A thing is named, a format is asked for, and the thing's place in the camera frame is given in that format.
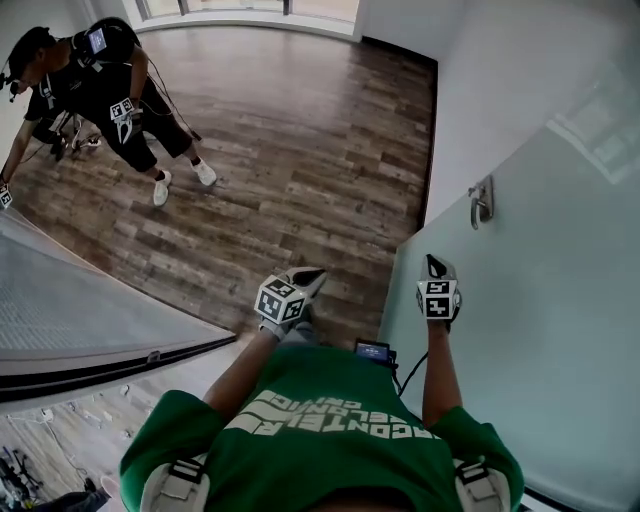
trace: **baseboard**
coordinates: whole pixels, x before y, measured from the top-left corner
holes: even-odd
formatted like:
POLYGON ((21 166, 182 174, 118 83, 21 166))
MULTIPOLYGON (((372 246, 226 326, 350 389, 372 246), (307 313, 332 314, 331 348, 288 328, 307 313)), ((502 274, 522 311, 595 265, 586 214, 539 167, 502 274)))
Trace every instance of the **baseboard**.
POLYGON ((433 98, 431 103, 433 105, 433 115, 431 116, 431 126, 429 127, 430 129, 428 134, 428 137, 430 139, 429 156, 427 159, 427 168, 425 170, 424 176, 424 191, 422 194, 422 202, 420 203, 420 210, 418 211, 418 229, 416 230, 420 231, 424 227, 424 219, 427 213, 427 203, 429 200, 429 189, 431 185, 431 168, 433 166, 433 152, 436 142, 436 117, 438 114, 438 61, 432 59, 431 57, 427 57, 426 55, 422 55, 412 50, 402 48, 401 46, 396 46, 395 44, 381 41, 380 39, 374 39, 373 37, 363 36, 362 42, 371 46, 382 48, 389 52, 397 53, 415 62, 419 62, 422 65, 429 66, 433 70, 433 98))

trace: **white panel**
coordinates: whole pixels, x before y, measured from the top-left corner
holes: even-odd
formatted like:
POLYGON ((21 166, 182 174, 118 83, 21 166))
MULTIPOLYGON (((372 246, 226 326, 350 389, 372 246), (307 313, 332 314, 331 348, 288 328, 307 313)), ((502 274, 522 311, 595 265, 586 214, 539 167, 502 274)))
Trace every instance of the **white panel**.
POLYGON ((466 0, 362 1, 368 3, 362 35, 438 61, 446 58, 467 4, 466 0))
MULTIPOLYGON (((415 282, 427 252, 458 270, 451 343, 465 406, 536 490, 626 510, 640 482, 640 43, 494 173, 496 216, 470 200, 398 252, 380 341, 400 380, 426 350, 415 282)), ((403 399, 422 400, 422 368, 403 399)))
POLYGON ((533 136, 638 32, 639 17, 633 0, 469 2, 440 65, 426 222, 533 136))

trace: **white sneaker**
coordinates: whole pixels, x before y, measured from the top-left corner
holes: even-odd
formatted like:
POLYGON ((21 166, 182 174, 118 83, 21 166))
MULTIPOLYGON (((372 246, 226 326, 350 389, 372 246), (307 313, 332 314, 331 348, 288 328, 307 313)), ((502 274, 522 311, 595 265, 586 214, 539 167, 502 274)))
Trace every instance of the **white sneaker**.
POLYGON ((162 181, 156 181, 156 189, 153 191, 153 204, 156 206, 162 206, 167 202, 167 198, 169 197, 171 173, 169 171, 162 172, 164 173, 164 179, 162 181))
POLYGON ((198 175, 198 178, 200 178, 200 183, 206 185, 207 187, 213 185, 218 179, 215 171, 211 167, 209 167, 206 162, 202 160, 202 158, 200 159, 200 163, 198 165, 192 164, 191 168, 193 169, 193 172, 198 175))

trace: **black shorts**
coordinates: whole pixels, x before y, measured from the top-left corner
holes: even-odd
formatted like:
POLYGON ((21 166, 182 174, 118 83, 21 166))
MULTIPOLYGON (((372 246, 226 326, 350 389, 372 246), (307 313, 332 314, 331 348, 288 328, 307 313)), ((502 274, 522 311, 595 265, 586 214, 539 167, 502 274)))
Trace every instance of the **black shorts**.
POLYGON ((120 144, 115 124, 101 126, 105 140, 122 159, 138 172, 151 169, 158 160, 149 149, 142 132, 149 132, 173 158, 181 155, 193 140, 185 132, 151 80, 147 80, 140 101, 142 108, 142 130, 133 135, 125 144, 120 144))

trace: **window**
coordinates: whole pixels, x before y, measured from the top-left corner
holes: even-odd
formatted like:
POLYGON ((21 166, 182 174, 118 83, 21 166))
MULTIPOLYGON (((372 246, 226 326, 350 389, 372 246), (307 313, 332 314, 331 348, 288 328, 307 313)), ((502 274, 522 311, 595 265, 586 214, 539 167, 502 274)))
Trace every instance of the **window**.
POLYGON ((143 19, 198 11, 256 10, 355 23, 360 0, 136 0, 143 19))

